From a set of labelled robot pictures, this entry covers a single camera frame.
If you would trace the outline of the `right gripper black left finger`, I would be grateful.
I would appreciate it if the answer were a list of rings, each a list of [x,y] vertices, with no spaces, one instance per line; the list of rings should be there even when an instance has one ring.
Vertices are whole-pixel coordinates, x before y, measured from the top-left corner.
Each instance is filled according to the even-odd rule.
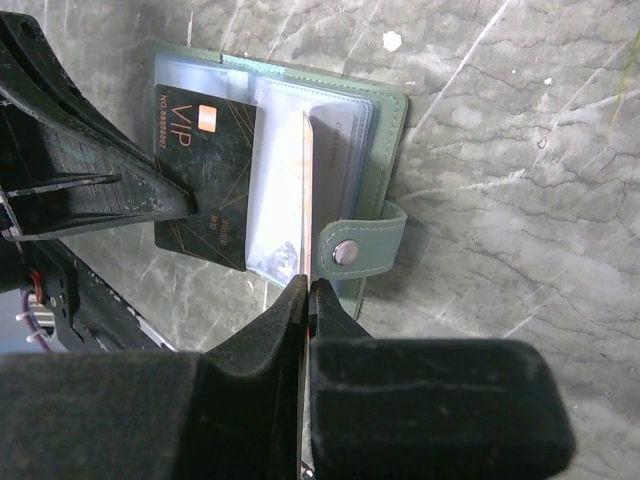
[[[1,358],[5,479],[296,479],[308,283],[208,352]]]

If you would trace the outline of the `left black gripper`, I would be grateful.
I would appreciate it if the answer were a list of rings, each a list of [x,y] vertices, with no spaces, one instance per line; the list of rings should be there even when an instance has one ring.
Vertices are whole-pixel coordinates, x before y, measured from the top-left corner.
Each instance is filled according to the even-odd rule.
[[[33,294],[80,348],[78,273],[61,237],[181,219],[192,195],[81,94],[30,15],[1,15],[1,291]]]

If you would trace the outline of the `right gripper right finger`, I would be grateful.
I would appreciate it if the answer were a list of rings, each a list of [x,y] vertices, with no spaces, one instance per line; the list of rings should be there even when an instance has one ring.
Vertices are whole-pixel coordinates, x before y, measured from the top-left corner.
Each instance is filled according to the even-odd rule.
[[[377,339],[311,288],[311,447],[320,479],[548,479],[575,453],[549,365],[503,339]]]

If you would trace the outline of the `black VIP card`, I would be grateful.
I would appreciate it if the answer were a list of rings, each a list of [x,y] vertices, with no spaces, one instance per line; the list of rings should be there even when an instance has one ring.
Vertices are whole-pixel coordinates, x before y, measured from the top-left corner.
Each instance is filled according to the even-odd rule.
[[[254,133],[251,104],[154,86],[154,160],[190,194],[196,211],[154,224],[158,248],[238,271],[245,247]]]

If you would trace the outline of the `mint green card holder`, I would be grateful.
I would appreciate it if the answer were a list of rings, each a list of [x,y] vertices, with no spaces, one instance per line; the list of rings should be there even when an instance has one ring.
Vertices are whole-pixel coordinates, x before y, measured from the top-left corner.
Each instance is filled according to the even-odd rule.
[[[197,204],[157,222],[155,244],[278,286],[327,279],[357,315],[404,234],[386,192],[406,96],[173,45],[155,50],[152,86],[156,167]]]

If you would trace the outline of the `silver credit card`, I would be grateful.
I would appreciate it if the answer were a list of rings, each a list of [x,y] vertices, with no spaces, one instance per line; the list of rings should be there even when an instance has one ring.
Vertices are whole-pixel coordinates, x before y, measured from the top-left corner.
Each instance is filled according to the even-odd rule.
[[[310,110],[313,225],[318,229],[353,213],[373,113],[374,104],[367,100],[317,105]]]

